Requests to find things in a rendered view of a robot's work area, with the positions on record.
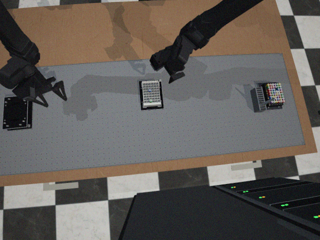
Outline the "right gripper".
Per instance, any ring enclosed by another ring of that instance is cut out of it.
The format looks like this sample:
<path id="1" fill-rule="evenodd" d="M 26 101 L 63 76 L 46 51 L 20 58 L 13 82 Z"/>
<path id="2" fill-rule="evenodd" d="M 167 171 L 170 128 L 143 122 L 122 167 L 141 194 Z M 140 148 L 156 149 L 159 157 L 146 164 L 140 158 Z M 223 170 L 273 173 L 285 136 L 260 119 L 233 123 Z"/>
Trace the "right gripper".
<path id="1" fill-rule="evenodd" d="M 39 72 L 41 74 L 41 72 L 38 69 L 34 71 L 34 73 L 36 73 L 36 72 Z M 43 76 L 43 78 L 45 79 L 44 76 Z M 45 98 L 44 98 L 44 96 L 42 94 L 45 94 L 45 93 L 50 92 L 50 91 L 53 91 L 60 98 L 62 98 L 64 101 L 67 101 L 67 96 L 66 96 L 65 88 L 64 88 L 64 82 L 62 80 L 57 82 L 57 83 L 55 83 L 54 86 L 51 84 L 52 82 L 55 82 L 55 80 L 56 80 L 54 76 L 50 77 L 48 79 L 45 79 L 45 80 L 47 81 L 45 86 L 35 90 L 35 98 L 34 98 L 34 100 L 31 100 L 30 102 L 42 105 L 42 106 L 47 108 L 49 105 L 48 105 L 47 101 L 45 100 Z M 60 92 L 60 89 L 61 89 L 62 93 Z M 37 100 L 36 99 L 37 97 L 39 97 L 44 103 L 42 103 L 41 101 Z"/>

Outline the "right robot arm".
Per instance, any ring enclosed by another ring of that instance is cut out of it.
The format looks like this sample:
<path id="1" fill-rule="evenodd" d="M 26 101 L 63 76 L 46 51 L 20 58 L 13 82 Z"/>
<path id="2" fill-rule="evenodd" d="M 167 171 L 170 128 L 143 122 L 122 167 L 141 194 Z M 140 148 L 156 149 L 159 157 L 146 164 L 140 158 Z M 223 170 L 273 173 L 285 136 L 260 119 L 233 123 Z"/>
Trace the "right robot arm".
<path id="1" fill-rule="evenodd" d="M 37 71 L 39 49 L 19 28 L 0 0 L 0 40 L 9 51 L 7 64 L 0 69 L 0 84 L 25 101 L 32 101 L 35 90 L 43 88 L 47 81 Z M 34 73 L 29 77 L 30 74 Z M 25 78 L 25 76 L 28 76 Z"/>

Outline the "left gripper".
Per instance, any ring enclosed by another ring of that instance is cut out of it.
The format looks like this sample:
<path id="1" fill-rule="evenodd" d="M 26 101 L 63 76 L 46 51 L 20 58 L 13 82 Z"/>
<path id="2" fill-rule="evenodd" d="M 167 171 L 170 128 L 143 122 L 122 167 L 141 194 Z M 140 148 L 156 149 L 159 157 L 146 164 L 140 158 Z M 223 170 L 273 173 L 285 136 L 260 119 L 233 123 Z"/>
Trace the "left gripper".
<path id="1" fill-rule="evenodd" d="M 162 51 L 164 51 L 165 49 L 162 49 L 162 50 L 159 50 L 159 52 L 162 52 Z M 156 52 L 156 53 L 159 53 L 159 52 Z M 156 54 L 155 53 L 155 54 Z M 170 70 L 168 67 L 167 67 L 167 65 L 166 66 L 164 66 L 164 68 L 166 69 L 166 71 L 168 72 L 168 74 L 170 75 L 170 79 L 169 79 L 169 84 L 170 83 L 172 83 L 172 82 L 174 82 L 175 80 L 177 80 L 177 79 L 180 79 L 180 78 L 182 78 L 182 77 L 184 77 L 185 76 L 185 74 L 184 74 L 184 72 L 182 71 L 182 72 L 179 72 L 179 73 L 176 73 L 176 72 L 178 72 L 178 71 L 172 71 L 172 70 Z"/>

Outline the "white grid rack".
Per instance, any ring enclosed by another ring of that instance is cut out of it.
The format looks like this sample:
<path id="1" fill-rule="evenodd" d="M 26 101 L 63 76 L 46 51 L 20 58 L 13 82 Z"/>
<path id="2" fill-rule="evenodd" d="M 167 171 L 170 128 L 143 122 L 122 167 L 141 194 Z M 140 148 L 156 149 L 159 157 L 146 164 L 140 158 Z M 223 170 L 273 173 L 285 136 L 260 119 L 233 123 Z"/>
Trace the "white grid rack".
<path id="1" fill-rule="evenodd" d="M 149 92 L 151 89 L 151 92 Z M 160 87 L 158 80 L 142 81 L 143 106 L 155 107 L 161 105 Z M 150 103 L 152 100 L 152 103 Z"/>

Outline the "black rack of coloured-cap vials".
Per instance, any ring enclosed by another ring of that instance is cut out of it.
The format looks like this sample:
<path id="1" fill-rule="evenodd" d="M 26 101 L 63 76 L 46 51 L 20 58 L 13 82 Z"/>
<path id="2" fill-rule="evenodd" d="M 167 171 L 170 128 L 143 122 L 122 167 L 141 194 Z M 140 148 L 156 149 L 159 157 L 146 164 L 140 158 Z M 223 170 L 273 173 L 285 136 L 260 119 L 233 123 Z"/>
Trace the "black rack of coloured-cap vials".
<path id="1" fill-rule="evenodd" d="M 275 82 L 275 83 L 278 83 L 278 82 Z M 261 85 L 262 89 L 263 89 L 263 93 L 264 93 L 264 99 L 265 99 L 265 102 L 268 101 L 268 96 L 267 96 L 267 89 L 266 89 L 266 86 L 267 84 L 275 84 L 275 83 L 264 83 Z M 283 103 L 273 103 L 273 104 L 266 104 L 266 107 L 280 107 L 284 105 Z"/>

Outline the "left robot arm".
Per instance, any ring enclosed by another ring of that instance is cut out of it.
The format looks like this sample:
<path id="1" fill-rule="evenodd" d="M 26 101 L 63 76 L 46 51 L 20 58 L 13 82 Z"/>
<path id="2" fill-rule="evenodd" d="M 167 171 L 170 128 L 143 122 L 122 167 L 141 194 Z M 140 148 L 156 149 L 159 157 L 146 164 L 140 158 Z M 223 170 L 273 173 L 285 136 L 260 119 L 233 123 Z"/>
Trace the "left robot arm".
<path id="1" fill-rule="evenodd" d="M 152 54 L 150 65 L 154 71 L 159 71 L 166 65 L 174 72 L 181 71 L 193 49 L 196 51 L 203 48 L 222 27 L 262 1 L 222 0 L 189 21 L 180 30 L 173 45 L 165 47 L 164 51 Z"/>

